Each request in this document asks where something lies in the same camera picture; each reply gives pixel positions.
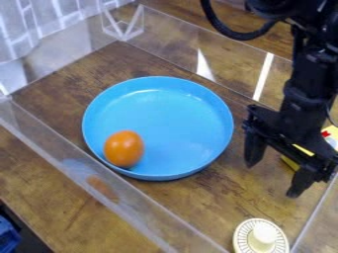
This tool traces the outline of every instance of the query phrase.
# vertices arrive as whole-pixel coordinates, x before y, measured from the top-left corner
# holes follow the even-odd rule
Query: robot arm
[[[268,21],[246,34],[218,20],[208,0],[200,3],[211,25],[234,40],[251,40],[276,22],[290,23],[292,72],[283,86],[280,110],[248,106],[243,129],[248,167],[262,160],[267,146],[299,164],[286,192],[296,198],[314,182],[329,182],[338,164],[338,154],[321,135],[338,92],[338,0],[247,0],[248,8]],[[294,144],[314,155],[303,154]]]

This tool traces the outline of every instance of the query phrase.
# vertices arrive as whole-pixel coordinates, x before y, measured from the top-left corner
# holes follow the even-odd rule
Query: blue object
[[[116,131],[135,131],[145,144],[129,170],[111,164],[103,145]],[[81,131],[97,158],[119,173],[151,181],[172,180],[203,169],[231,140],[232,115],[223,100],[199,84],[174,77],[131,79],[109,87],[84,112]]]
[[[20,243],[20,235],[9,223],[0,215],[0,253],[11,253]]]

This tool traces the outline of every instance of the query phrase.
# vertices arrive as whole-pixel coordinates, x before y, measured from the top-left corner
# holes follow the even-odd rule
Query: wooden surface
[[[164,3],[155,0],[150,4],[211,30],[196,2],[176,0]],[[251,14],[244,15],[228,7],[220,10],[220,15],[239,29],[251,29],[262,22]],[[286,31],[287,26],[279,25],[266,37],[250,44],[288,57],[290,36]],[[234,229],[250,217],[274,221],[284,229],[292,243],[325,185],[315,184],[296,200],[286,198],[291,172],[270,149],[263,162],[252,170],[246,168],[240,124],[246,117],[244,106],[252,102],[236,92],[125,43],[115,42],[17,92],[13,99],[88,151],[80,133],[88,103],[112,84],[148,75],[191,79],[212,89],[230,106],[236,128],[227,151],[200,173],[166,183],[125,180],[224,248],[232,249]],[[55,252],[162,251],[4,128],[0,128],[0,157],[0,199]]]

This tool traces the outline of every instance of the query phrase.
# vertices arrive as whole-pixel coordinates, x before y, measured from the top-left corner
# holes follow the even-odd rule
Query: orange
[[[131,130],[115,132],[104,142],[105,159],[117,167],[131,168],[141,159],[144,143]]]

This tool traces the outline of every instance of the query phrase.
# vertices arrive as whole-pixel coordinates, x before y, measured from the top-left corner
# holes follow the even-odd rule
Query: black cable
[[[278,21],[268,21],[263,24],[263,26],[258,30],[248,32],[248,33],[239,33],[239,32],[235,32],[234,30],[231,30],[226,26],[226,24],[218,19],[216,14],[215,14],[214,9],[210,4],[210,0],[200,0],[200,5],[202,5],[202,9],[203,9],[206,18],[207,18],[210,24],[212,25],[212,27],[215,28],[215,30],[223,36],[226,36],[230,39],[236,40],[236,41],[250,41],[250,40],[260,37],[263,34],[266,34],[268,32],[271,27],[278,22]]]

